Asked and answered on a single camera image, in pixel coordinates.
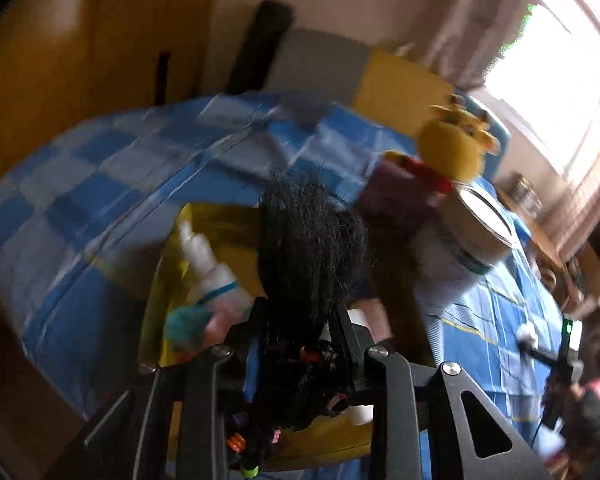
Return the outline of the white metal tin can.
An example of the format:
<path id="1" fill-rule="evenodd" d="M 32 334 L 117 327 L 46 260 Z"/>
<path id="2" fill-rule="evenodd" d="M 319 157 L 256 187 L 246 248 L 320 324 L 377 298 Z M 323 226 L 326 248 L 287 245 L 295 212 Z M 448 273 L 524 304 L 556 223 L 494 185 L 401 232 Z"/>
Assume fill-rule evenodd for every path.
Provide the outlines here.
<path id="1" fill-rule="evenodd" d="M 438 314 L 454 304 L 510 255 L 514 240 L 495 198 L 478 186 L 455 185 L 411 242 L 419 307 Z"/>

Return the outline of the blue plush toy pink dress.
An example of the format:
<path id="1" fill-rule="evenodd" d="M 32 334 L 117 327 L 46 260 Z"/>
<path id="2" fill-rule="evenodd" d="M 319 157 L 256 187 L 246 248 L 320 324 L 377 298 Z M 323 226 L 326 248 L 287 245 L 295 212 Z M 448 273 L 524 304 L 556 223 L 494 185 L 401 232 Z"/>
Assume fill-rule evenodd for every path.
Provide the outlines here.
<path id="1" fill-rule="evenodd" d="M 212 308 L 193 304 L 178 308 L 166 316 L 164 336 L 175 362 L 186 362 L 216 344 L 222 344 L 228 332 L 248 318 L 251 308 L 233 309 L 228 304 Z"/>

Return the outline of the red fuzzy sock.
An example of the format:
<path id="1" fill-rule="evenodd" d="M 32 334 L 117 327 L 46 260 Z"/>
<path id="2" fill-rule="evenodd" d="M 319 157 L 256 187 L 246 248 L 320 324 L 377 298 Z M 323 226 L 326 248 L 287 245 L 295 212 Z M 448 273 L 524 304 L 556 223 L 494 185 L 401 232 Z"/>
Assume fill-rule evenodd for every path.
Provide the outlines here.
<path id="1" fill-rule="evenodd" d="M 453 183 L 397 151 L 381 154 L 354 208 L 372 227 L 413 237 L 452 191 Z"/>

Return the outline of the wooden side desk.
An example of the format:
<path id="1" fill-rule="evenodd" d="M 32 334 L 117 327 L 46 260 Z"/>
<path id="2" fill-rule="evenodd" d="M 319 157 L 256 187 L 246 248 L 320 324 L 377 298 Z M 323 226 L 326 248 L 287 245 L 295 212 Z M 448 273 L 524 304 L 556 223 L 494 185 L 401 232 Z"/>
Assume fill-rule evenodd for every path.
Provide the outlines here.
<path id="1" fill-rule="evenodd" d="M 531 233 L 529 244 L 545 262 L 555 272 L 562 272 L 565 269 L 565 263 L 558 255 L 555 244 L 545 234 L 539 222 L 532 219 L 499 185 L 495 187 L 496 194 L 500 202 L 510 211 L 513 211 L 526 225 Z"/>

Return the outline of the yellow storage bin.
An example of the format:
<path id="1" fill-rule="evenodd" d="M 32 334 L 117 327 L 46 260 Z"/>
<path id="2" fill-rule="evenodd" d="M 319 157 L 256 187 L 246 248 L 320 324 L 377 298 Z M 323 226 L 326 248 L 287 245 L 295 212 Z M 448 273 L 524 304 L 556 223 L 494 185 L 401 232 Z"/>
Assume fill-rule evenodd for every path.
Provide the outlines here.
<path id="1" fill-rule="evenodd" d="M 358 213 L 320 188 L 268 191 L 254 208 L 184 206 L 140 334 L 157 375 L 137 466 L 254 477 L 367 454 L 361 349 L 373 338 L 347 312 L 366 248 Z"/>

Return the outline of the yellow bear plush toy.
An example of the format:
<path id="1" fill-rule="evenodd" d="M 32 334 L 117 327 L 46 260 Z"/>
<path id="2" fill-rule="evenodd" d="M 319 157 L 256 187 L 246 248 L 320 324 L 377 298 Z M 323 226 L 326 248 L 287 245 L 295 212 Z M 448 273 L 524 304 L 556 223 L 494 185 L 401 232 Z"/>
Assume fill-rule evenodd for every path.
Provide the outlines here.
<path id="1" fill-rule="evenodd" d="M 415 136 L 417 157 L 386 151 L 382 159 L 414 177 L 423 190 L 446 194 L 454 184 L 480 176 L 484 158 L 501 154 L 501 143 L 490 133 L 489 114 L 481 108 L 472 114 L 458 94 L 450 94 L 448 104 L 434 104 L 430 110 L 432 117 Z"/>

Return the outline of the black hair wig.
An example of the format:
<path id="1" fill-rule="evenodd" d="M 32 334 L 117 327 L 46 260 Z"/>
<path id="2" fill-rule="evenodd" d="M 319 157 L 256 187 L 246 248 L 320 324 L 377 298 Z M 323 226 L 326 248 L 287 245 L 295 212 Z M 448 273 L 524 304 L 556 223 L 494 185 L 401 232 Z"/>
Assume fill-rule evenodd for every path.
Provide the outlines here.
<path id="1" fill-rule="evenodd" d="M 228 338 L 245 370 L 226 411 L 226 446 L 247 478 L 283 431 L 305 430 L 348 407 L 351 364 L 323 332 L 350 299 L 366 258 L 362 219 L 319 180 L 268 182 L 258 213 L 264 294 Z"/>

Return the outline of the grey yellow blue headboard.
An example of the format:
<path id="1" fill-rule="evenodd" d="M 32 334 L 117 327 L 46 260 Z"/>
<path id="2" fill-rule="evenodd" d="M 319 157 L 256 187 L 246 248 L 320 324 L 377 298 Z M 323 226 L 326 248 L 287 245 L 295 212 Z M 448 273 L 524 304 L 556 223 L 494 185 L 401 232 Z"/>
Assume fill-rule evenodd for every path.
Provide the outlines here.
<path id="1" fill-rule="evenodd" d="M 471 114 L 483 104 L 422 66 L 331 32 L 294 26 L 296 9 L 263 0 L 252 14 L 224 91 L 302 93 L 338 102 L 410 138 L 450 93 Z"/>

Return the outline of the pink curtain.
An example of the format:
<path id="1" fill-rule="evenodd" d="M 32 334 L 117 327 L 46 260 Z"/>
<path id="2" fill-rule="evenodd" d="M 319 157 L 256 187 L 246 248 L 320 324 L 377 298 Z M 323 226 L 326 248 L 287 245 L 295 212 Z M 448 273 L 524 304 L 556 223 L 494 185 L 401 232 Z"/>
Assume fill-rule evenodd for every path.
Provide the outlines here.
<path id="1" fill-rule="evenodd" d="M 424 0 L 407 29 L 408 58 L 456 88 L 479 88 L 537 1 Z"/>

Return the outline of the white bunny plush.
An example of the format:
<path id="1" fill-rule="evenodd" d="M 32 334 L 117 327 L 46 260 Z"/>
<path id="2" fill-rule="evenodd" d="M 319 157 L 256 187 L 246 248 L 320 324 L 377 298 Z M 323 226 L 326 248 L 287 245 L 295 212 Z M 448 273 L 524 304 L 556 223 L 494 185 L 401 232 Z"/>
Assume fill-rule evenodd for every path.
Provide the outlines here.
<path id="1" fill-rule="evenodd" d="M 210 304 L 212 308 L 220 304 L 233 309 L 251 307 L 252 297 L 230 267 L 215 258 L 208 238 L 194 232 L 189 220 L 178 222 L 178 241 L 188 268 L 197 279 L 197 304 Z"/>

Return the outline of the clear containers on desk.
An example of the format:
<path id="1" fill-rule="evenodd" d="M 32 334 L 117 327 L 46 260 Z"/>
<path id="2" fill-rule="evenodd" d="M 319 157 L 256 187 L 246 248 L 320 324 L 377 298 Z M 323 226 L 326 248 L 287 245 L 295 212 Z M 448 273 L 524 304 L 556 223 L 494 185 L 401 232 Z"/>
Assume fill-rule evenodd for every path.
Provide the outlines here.
<path id="1" fill-rule="evenodd" d="M 522 174 L 515 174 L 510 184 L 509 196 L 529 217 L 535 219 L 542 210 L 542 202 L 533 184 Z"/>

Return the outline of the wooden wardrobe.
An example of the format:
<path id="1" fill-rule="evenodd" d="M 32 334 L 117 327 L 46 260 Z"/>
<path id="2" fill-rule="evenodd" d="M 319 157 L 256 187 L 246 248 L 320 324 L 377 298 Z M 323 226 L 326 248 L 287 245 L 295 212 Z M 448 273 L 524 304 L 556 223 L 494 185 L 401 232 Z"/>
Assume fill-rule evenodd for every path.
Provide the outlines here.
<path id="1" fill-rule="evenodd" d="M 199 91 L 214 0 L 14 0 L 0 18 L 0 177 L 85 119 Z"/>

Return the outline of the blue plaid bed cover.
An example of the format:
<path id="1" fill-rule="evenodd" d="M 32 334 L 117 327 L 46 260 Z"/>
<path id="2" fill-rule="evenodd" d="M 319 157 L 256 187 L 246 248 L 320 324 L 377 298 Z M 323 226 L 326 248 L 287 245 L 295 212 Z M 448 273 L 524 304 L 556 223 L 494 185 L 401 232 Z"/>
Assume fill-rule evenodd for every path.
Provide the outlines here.
<path id="1" fill-rule="evenodd" d="M 159 254 L 187 204 L 254 208 L 275 170 L 314 174 L 355 204 L 381 154 L 413 140 L 334 104 L 300 114 L 282 98 L 212 96 L 84 122 L 0 181 L 0 311 L 23 352 L 80 415 L 140 362 L 140 323 Z M 471 185 L 498 202 L 486 177 Z M 556 350 L 562 315 L 513 223 L 510 255 L 438 314 L 422 311 L 434 360 L 460 364 L 530 444 L 547 366 L 523 358 L 532 323 Z"/>

